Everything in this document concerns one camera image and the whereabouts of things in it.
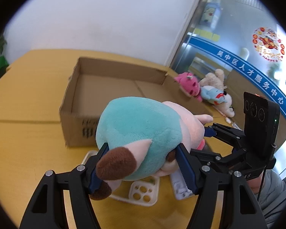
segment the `table surface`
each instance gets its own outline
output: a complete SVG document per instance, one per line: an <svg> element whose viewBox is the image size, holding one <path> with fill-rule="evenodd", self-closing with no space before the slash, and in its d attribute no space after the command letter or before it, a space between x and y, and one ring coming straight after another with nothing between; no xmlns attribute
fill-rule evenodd
<svg viewBox="0 0 286 229"><path fill-rule="evenodd" d="M95 148L67 148L58 110L76 60L89 56L115 61L167 67L115 54L80 50L34 50L12 65L0 79L0 202L19 226L28 201L43 174L72 170ZM214 121L226 124L211 106ZM213 151L223 156L231 147L207 138ZM64 191L69 228L76 228L68 191ZM212 228L218 228L223 193L218 192ZM160 179L158 202L135 206L111 198L93 201L102 228L186 228L197 196L177 201L169 177Z"/></svg>

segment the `teal plush body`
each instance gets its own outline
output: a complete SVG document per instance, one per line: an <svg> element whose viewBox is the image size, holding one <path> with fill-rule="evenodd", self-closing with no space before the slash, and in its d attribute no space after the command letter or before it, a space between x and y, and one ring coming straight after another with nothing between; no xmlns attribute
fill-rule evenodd
<svg viewBox="0 0 286 229"><path fill-rule="evenodd" d="M147 98L112 100L98 123L98 148L107 142L111 150L142 139L152 140L147 155L139 168L124 180L148 177L163 166L167 154L182 141L180 116L171 107Z"/></svg>

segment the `camera lens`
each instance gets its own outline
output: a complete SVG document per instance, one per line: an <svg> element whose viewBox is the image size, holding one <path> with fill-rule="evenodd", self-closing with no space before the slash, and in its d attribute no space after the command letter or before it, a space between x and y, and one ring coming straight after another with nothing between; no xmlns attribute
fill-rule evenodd
<svg viewBox="0 0 286 229"><path fill-rule="evenodd" d="M250 110L251 110L251 115L253 116L253 117L255 117L256 116L256 105L255 105L255 103L251 103L251 105L250 105Z"/></svg>
<svg viewBox="0 0 286 229"><path fill-rule="evenodd" d="M245 109L246 109L246 111L249 110L249 102L248 101L245 101Z"/></svg>
<svg viewBox="0 0 286 229"><path fill-rule="evenodd" d="M265 119L264 109L261 108L261 109L258 111L258 118L259 118L260 121L264 121L264 119Z"/></svg>

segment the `new year sticker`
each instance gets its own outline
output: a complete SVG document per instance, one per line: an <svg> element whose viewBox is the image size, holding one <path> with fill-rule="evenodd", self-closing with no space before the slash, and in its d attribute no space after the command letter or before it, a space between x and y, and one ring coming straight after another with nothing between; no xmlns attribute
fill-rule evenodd
<svg viewBox="0 0 286 229"><path fill-rule="evenodd" d="M283 59L285 46L274 30L260 27L254 31L252 37L254 48L262 58L270 62L278 62Z"/></svg>

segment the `blue gripper pad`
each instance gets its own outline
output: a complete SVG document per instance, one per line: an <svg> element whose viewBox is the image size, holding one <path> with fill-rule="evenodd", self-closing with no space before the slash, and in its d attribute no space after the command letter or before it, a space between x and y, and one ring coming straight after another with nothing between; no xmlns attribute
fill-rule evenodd
<svg viewBox="0 0 286 229"><path fill-rule="evenodd" d="M109 151L109 147L107 146L105 150L103 151L100 159ZM90 184L88 186L89 193L93 194L99 187L101 186L102 180L98 178L96 175L96 169L91 172L91 179L90 179Z"/></svg>
<svg viewBox="0 0 286 229"><path fill-rule="evenodd" d="M205 137L213 137L216 136L216 132L213 128L210 127L204 127L204 136Z"/></svg>
<svg viewBox="0 0 286 229"><path fill-rule="evenodd" d="M192 170L190 163L188 162L182 148L180 145L176 147L176 160L181 170L182 176L186 183L186 186L189 190L191 190L194 194L197 194L198 188L196 186L196 178L195 173Z"/></svg>

